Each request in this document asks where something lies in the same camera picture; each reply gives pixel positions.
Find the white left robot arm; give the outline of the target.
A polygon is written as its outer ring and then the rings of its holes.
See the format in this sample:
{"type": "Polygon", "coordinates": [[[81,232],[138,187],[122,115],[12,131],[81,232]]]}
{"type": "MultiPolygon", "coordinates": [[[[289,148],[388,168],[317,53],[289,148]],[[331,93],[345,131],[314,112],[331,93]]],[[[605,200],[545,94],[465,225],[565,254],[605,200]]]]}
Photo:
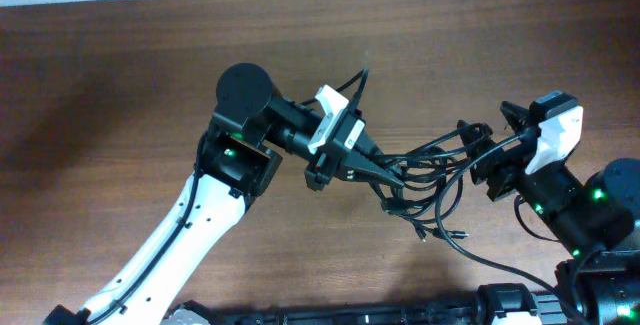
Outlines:
{"type": "Polygon", "coordinates": [[[199,139],[192,174],[166,217],[125,267],[82,308],[56,306],[48,324],[159,324],[209,250],[270,185],[283,149],[307,162],[308,188],[332,179],[403,187],[374,159],[379,148],[365,133],[358,105],[368,77],[353,77],[356,92],[322,86],[321,109],[285,98],[253,63],[228,68],[216,86],[208,128],[199,139]]]}

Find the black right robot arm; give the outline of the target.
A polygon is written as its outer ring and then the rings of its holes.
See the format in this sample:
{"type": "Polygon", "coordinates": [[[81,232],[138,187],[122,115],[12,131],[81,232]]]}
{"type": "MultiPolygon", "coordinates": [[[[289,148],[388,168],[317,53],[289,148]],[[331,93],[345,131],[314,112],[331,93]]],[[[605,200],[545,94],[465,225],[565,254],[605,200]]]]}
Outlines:
{"type": "Polygon", "coordinates": [[[639,162],[619,158],[581,183],[566,161],[578,145],[584,109],[574,98],[511,102],[500,110],[517,135],[502,150],[487,125],[457,128],[476,184],[500,200],[513,193],[570,252],[555,270],[557,290],[590,324],[639,321],[639,162]]]}

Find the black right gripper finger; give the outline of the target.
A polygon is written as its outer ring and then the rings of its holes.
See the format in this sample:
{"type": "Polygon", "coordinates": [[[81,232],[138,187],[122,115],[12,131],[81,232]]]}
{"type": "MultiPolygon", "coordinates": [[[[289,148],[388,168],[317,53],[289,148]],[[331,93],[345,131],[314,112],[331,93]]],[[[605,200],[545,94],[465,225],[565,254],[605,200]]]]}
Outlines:
{"type": "Polygon", "coordinates": [[[459,120],[457,130],[470,160],[476,160],[493,146],[493,131],[486,123],[468,123],[459,120]]]}
{"type": "Polygon", "coordinates": [[[500,111],[512,130],[525,130],[530,126],[529,110],[509,101],[503,101],[500,111]]]}

